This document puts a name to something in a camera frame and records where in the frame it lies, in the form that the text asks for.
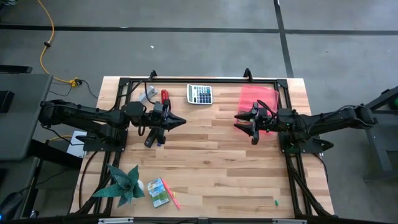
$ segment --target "green seed packet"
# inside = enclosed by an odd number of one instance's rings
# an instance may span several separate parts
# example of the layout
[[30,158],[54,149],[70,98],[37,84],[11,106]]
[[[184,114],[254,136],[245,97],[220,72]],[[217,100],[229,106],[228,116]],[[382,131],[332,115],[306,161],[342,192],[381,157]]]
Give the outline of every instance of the green seed packet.
[[152,182],[149,182],[147,187],[155,208],[170,201],[167,191],[164,188],[162,179],[156,179]]

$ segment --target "calculator display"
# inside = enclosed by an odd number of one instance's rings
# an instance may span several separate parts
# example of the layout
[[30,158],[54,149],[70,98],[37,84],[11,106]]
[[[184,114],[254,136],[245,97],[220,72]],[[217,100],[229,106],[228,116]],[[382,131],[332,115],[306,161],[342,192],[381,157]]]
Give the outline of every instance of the calculator display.
[[189,102],[192,102],[192,86],[189,88]]

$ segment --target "gray concrete floor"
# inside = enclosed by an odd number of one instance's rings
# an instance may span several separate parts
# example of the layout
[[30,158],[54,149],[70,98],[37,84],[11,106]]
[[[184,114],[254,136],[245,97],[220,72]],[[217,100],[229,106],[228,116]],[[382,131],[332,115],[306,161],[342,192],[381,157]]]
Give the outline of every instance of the gray concrete floor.
[[[65,26],[278,28],[272,0],[43,3],[54,23]],[[398,30],[394,22],[398,2],[394,0],[280,0],[280,7],[286,29]],[[7,8],[1,17],[5,23],[49,24],[33,0]],[[39,55],[49,36],[48,31],[0,30],[0,63],[29,65],[33,73],[42,73]],[[366,103],[396,86],[397,42],[396,35],[288,35],[294,77],[305,79],[312,113]],[[281,50],[279,34],[59,31],[45,64],[57,77],[88,81],[98,94],[105,75],[148,75],[153,69],[162,76],[240,77],[249,67],[256,77],[285,78]],[[52,86],[58,93],[66,93],[67,88]],[[59,96],[49,94],[49,99],[56,98]],[[83,86],[63,99],[96,104]],[[73,130],[66,126],[55,129],[62,134]],[[35,137],[41,140],[53,134],[38,129]],[[370,163],[364,132],[342,130],[322,137],[335,143],[325,153],[335,213],[344,218],[398,222],[398,182],[362,181]],[[44,210],[52,208],[42,204]],[[59,209],[46,212],[61,213]]]

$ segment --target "calculator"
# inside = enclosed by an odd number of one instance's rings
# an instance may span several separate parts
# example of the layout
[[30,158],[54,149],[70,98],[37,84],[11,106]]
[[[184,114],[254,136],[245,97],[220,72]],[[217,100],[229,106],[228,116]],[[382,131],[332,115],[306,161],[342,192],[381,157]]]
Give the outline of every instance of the calculator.
[[210,105],[213,103],[213,92],[210,86],[187,85],[188,103]]

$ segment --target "artificial plant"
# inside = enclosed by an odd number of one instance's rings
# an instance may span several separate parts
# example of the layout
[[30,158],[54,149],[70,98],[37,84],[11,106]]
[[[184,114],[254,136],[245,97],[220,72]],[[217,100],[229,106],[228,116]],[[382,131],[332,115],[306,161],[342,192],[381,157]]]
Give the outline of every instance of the artificial plant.
[[115,184],[105,187],[93,194],[93,197],[118,197],[120,201],[118,207],[124,205],[126,202],[131,203],[132,198],[144,197],[144,192],[138,184],[138,165],[131,169],[128,174],[122,170],[113,167],[109,164],[108,168],[111,172],[111,177],[116,182]]

